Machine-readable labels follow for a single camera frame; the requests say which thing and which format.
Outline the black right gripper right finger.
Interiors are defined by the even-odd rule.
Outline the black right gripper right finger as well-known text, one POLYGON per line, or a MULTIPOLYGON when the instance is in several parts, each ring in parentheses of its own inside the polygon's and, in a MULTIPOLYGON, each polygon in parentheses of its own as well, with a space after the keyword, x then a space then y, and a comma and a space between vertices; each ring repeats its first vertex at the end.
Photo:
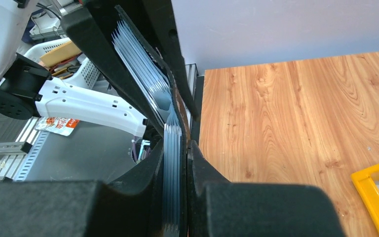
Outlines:
POLYGON ((188 149, 188 226, 191 237, 342 237, 335 207, 318 187, 236 183, 188 149))

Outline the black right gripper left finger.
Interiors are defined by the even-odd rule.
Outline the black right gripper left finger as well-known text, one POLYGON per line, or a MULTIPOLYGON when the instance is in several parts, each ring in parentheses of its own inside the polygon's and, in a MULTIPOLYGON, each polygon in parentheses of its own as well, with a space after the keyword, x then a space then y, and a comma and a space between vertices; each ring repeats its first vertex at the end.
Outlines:
POLYGON ((0 182, 0 237, 152 237, 161 234, 163 142, 101 181, 0 182))

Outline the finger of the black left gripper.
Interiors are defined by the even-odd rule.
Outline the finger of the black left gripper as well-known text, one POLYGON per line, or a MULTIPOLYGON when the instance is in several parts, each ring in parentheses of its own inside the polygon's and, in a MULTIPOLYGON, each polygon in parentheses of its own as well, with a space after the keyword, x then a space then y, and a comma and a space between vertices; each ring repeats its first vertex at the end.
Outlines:
POLYGON ((144 0, 143 5, 160 42, 162 57, 173 73, 181 98, 192 118, 199 121, 200 111, 188 85, 172 2, 170 0, 144 0))
POLYGON ((152 48, 163 51, 149 16, 147 0, 85 0, 83 5, 62 16, 61 26, 70 40, 91 60, 117 93, 145 115, 162 135, 148 101, 132 78, 112 44, 112 33, 120 20, 120 5, 152 48))

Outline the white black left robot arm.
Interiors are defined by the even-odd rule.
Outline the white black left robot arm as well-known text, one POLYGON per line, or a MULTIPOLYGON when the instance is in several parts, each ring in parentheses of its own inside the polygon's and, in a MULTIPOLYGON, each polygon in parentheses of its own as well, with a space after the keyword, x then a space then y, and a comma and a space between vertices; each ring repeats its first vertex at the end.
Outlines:
POLYGON ((14 119, 60 117, 116 128, 135 136, 151 125, 164 133, 176 113, 183 134, 200 118, 192 97, 169 0, 85 0, 62 16, 68 38, 117 91, 53 77, 17 52, 36 0, 0 0, 0 113, 14 119))

